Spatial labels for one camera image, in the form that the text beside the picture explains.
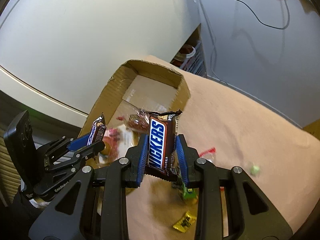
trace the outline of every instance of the gold candy wrapper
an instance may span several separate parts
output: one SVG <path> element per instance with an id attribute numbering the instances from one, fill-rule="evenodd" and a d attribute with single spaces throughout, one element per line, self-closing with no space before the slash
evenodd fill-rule
<path id="1" fill-rule="evenodd" d="M 197 217 L 191 215 L 190 211 L 187 211 L 183 217 L 173 225 L 174 229 L 177 229 L 178 231 L 185 233 L 189 230 L 189 228 L 192 226 L 194 222 L 196 222 Z"/>

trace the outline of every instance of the cardboard flap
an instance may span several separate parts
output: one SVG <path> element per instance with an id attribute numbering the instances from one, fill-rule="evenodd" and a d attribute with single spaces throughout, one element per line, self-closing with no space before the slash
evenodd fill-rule
<path id="1" fill-rule="evenodd" d="M 175 100 L 172 102 L 169 110 L 170 111 L 178 111 L 179 109 L 183 110 L 190 96 L 191 94 L 190 94 L 190 90 L 188 88 L 187 82 L 183 78 L 177 89 Z"/>
<path id="2" fill-rule="evenodd" d="M 129 60 L 122 66 L 129 66 L 136 70 L 141 76 L 151 78 L 174 88 L 178 88 L 181 80 L 183 79 L 183 75 L 179 72 L 169 69 L 166 66 L 161 66 L 147 61 Z"/>
<path id="3" fill-rule="evenodd" d="M 104 114 L 106 123 L 110 121 L 122 101 L 122 96 L 136 76 L 137 73 L 133 69 L 125 66 L 116 70 L 94 103 L 79 136 L 90 131 L 93 121 L 101 115 L 101 112 Z"/>

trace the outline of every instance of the metal screw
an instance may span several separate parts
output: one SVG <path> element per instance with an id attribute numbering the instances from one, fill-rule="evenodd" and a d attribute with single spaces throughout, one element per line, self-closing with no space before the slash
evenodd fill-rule
<path id="1" fill-rule="evenodd" d="M 206 162 L 207 162 L 207 160 L 204 159 L 204 158 L 198 158 L 197 159 L 197 163 L 199 163 L 199 164 L 205 164 Z"/>
<path id="2" fill-rule="evenodd" d="M 84 173 L 88 173 L 88 172 L 91 171 L 91 167 L 90 167 L 90 166 L 84 166 L 84 167 L 82 168 L 82 171 L 83 171 Z"/>
<path id="3" fill-rule="evenodd" d="M 236 167 L 233 168 L 233 171 L 234 171 L 235 173 L 241 173 L 241 172 L 242 172 L 242 168 L 236 166 Z"/>
<path id="4" fill-rule="evenodd" d="M 129 159 L 128 159 L 128 158 L 121 158 L 121 159 L 119 160 L 119 162 L 120 162 L 121 164 L 127 164 L 127 163 L 129 162 Z"/>

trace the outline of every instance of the black cable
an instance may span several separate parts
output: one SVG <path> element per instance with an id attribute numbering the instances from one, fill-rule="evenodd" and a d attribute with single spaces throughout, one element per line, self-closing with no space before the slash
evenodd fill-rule
<path id="1" fill-rule="evenodd" d="M 254 11 L 249 7 L 249 5 L 247 5 L 245 2 L 243 2 L 243 1 L 241 1 L 241 0 L 236 0 L 236 1 L 238 1 L 238 2 L 240 2 L 240 3 L 243 3 L 245 6 L 247 6 L 247 7 L 250 9 L 250 11 L 252 11 L 252 13 L 253 13 L 254 16 L 257 18 L 257 20 L 258 20 L 261 24 L 263 24 L 263 25 L 265 25 L 265 26 L 267 26 L 267 27 L 274 28 L 274 29 L 278 29 L 278 30 L 285 30 L 285 29 L 289 26 L 289 23 L 290 23 L 290 12 L 289 12 L 289 8 L 288 8 L 287 1 L 286 1 L 286 0 L 284 0 L 284 4 L 285 4 L 285 6 L 286 6 L 286 8 L 287 8 L 287 12 L 288 12 L 288 21 L 287 21 L 287 24 L 286 24 L 284 27 L 282 27 L 282 28 L 274 27 L 274 26 L 271 26 L 271 25 L 268 25 L 268 24 L 263 23 L 262 21 L 259 20 L 258 16 L 257 16 L 257 15 L 254 13 Z"/>

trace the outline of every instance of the cardboard box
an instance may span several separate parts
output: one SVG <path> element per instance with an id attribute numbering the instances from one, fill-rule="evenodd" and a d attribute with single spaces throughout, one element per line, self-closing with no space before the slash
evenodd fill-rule
<path id="1" fill-rule="evenodd" d="M 183 111 L 189 98 L 190 91 L 181 73 L 166 66 L 129 60 L 116 70 L 102 90 L 79 136 L 90 132 L 101 112 L 106 124 L 115 127 L 116 117 L 134 114 L 135 107 L 149 111 Z"/>

